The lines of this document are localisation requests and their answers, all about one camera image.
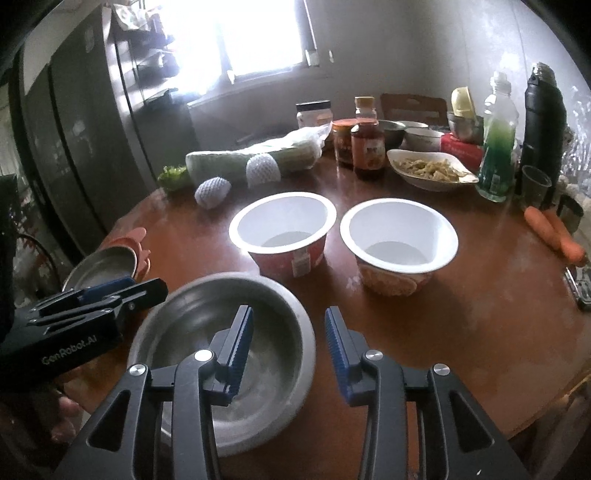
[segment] wooden chair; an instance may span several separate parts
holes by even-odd
[[[410,120],[427,125],[447,126],[447,102],[443,98],[399,93],[379,97],[386,120]]]

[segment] windowsill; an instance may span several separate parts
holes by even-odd
[[[189,102],[189,108],[206,105],[220,98],[232,96],[241,92],[254,90],[264,85],[276,82],[289,82],[293,80],[319,80],[332,78],[330,66],[328,67],[295,67],[290,72],[278,71],[274,73],[263,74],[262,76],[250,80],[236,80],[234,85],[224,85],[207,92],[197,100]]]

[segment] bottle cap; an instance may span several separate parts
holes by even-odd
[[[355,106],[357,108],[374,108],[374,97],[355,97]]]
[[[540,61],[538,63],[534,63],[531,68],[531,75],[542,80],[542,82],[549,83],[550,85],[556,87],[556,77],[554,75],[554,70],[548,67],[545,63]]]
[[[507,79],[505,72],[495,72],[491,77],[491,87],[498,92],[511,94],[511,82]]]

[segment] sauce bottle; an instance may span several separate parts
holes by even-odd
[[[378,124],[374,97],[355,97],[357,125],[351,129],[353,171],[361,180],[375,180],[386,170],[384,133]]]

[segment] orange carrot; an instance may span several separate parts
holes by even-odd
[[[587,263],[587,253],[577,242],[573,240],[570,232],[564,226],[562,220],[556,215],[554,210],[544,210],[542,212],[548,219],[552,228],[560,237],[560,249],[569,263],[582,267]]]
[[[535,207],[527,207],[523,218],[550,248],[560,250],[560,237],[542,212]]]

